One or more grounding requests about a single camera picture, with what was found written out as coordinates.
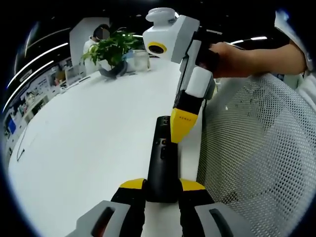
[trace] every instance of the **human arm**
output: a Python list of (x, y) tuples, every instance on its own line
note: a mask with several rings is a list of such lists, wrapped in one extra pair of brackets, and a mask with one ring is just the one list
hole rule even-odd
[(304, 54), (293, 42), (276, 49), (255, 50), (241, 50), (220, 42), (210, 50), (220, 55), (213, 73), (215, 78), (248, 77), (264, 72), (296, 75), (306, 69)]

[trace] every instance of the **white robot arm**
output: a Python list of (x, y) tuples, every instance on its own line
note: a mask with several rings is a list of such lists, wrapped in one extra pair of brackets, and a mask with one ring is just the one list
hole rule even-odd
[(171, 113), (171, 142), (178, 143), (194, 126), (203, 99), (214, 90), (212, 70), (219, 56), (201, 47), (199, 21), (171, 8), (154, 8), (146, 19), (154, 25), (143, 33), (146, 50), (159, 58), (181, 63), (177, 96)]

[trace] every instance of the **yellow camera ring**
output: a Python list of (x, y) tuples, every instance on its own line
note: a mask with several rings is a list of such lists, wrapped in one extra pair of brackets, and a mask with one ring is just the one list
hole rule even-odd
[(166, 46), (158, 42), (150, 42), (148, 44), (148, 49), (150, 52), (155, 53), (155, 54), (162, 54), (167, 51)]

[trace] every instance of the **white shirt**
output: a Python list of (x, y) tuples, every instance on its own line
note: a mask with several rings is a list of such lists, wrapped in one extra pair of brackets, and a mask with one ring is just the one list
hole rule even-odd
[(285, 33), (304, 53), (306, 66), (308, 71), (305, 72), (304, 81), (297, 88), (297, 92), (304, 98), (304, 100), (316, 111), (316, 73), (313, 68), (313, 62), (309, 57), (309, 53), (304, 47), (300, 38), (296, 35), (293, 29), (287, 23), (288, 16), (284, 12), (276, 12), (275, 27)]
[[(84, 43), (83, 53), (84, 54), (87, 53), (94, 44), (97, 44), (97, 42), (93, 41), (90, 37), (89, 40)], [(87, 58), (84, 61), (84, 66), (85, 66), (86, 75), (89, 75), (99, 70), (99, 64), (97, 63), (97, 65), (95, 65), (93, 61), (91, 60), (91, 58)]]

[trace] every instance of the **white countertop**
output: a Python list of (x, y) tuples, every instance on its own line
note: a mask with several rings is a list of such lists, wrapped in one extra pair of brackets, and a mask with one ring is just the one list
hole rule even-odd
[[(121, 183), (146, 178), (156, 119), (170, 115), (179, 65), (151, 59), (152, 70), (106, 81), (99, 72), (55, 96), (30, 121), (9, 178), (22, 210), (45, 237), (62, 237)], [(195, 180), (201, 116), (179, 144), (181, 177)], [(147, 203), (142, 236), (181, 236), (177, 204)]]

